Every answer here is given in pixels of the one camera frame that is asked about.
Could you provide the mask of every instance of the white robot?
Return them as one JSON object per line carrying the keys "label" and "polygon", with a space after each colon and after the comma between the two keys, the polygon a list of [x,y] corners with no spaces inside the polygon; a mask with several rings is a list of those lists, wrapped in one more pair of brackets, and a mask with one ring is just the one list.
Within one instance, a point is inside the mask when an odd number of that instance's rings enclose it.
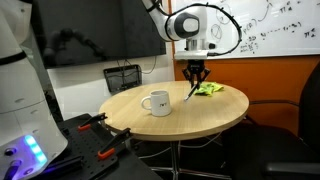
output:
{"label": "white robot", "polygon": [[[191,93],[210,72],[204,68],[204,57],[230,53],[241,41],[237,22],[217,6],[193,4],[169,15],[157,0],[142,2],[163,40],[187,40],[187,51],[177,53],[176,58],[189,61],[184,75],[191,82]],[[6,180],[37,176],[68,144],[50,114],[37,74],[19,46],[28,36],[31,8],[31,0],[0,0],[0,179]],[[206,41],[206,8],[221,11],[238,30],[238,43],[225,53],[209,51],[215,45]]]}

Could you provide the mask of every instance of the whiteboard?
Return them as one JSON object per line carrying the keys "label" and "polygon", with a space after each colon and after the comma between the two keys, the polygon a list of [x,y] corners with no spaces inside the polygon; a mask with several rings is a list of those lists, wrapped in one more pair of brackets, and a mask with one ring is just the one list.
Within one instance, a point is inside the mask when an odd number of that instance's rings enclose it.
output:
{"label": "whiteboard", "polygon": [[[242,42],[232,53],[207,59],[320,54],[320,0],[172,0],[172,12],[193,3],[223,7],[242,26]],[[238,41],[236,28],[207,8],[207,39],[226,52]],[[175,42],[184,51],[185,40]]]}

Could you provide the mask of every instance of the round wooden table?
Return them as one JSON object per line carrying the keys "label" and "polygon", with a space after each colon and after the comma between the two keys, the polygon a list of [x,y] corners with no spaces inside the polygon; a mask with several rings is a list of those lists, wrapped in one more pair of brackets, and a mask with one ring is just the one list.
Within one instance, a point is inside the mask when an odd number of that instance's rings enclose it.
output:
{"label": "round wooden table", "polygon": [[[212,97],[193,95],[184,101],[191,86],[187,81],[172,81],[139,86],[123,91],[108,99],[99,113],[106,113],[106,124],[113,130],[130,128],[133,138],[149,141],[170,141],[174,179],[179,173],[230,179],[229,176],[183,170],[179,167],[178,141],[212,135],[240,122],[247,113],[249,100],[241,91],[222,85],[221,91]],[[141,107],[142,98],[151,91],[169,92],[172,112],[163,117],[152,116],[151,111]]]}

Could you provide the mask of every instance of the orange wall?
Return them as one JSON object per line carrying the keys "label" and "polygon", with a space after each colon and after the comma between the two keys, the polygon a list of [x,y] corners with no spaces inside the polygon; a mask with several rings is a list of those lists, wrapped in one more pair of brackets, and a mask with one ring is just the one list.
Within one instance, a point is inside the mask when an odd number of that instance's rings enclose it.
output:
{"label": "orange wall", "polygon": [[[286,99],[299,102],[309,74],[320,60],[317,56],[286,56],[208,60],[207,81],[233,86],[249,100]],[[175,79],[185,80],[181,70],[186,61],[174,61]],[[260,124],[284,127],[297,133],[298,109],[290,105],[254,105],[249,115]]]}

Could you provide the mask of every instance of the green cloth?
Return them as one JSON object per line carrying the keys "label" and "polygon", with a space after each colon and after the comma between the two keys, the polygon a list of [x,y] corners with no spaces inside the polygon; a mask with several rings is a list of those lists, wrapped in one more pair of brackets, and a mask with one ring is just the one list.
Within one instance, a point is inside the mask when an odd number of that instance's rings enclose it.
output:
{"label": "green cloth", "polygon": [[203,96],[212,96],[213,92],[220,91],[223,89],[223,86],[216,82],[212,83],[202,83],[200,88],[195,90],[195,95],[203,95]]}

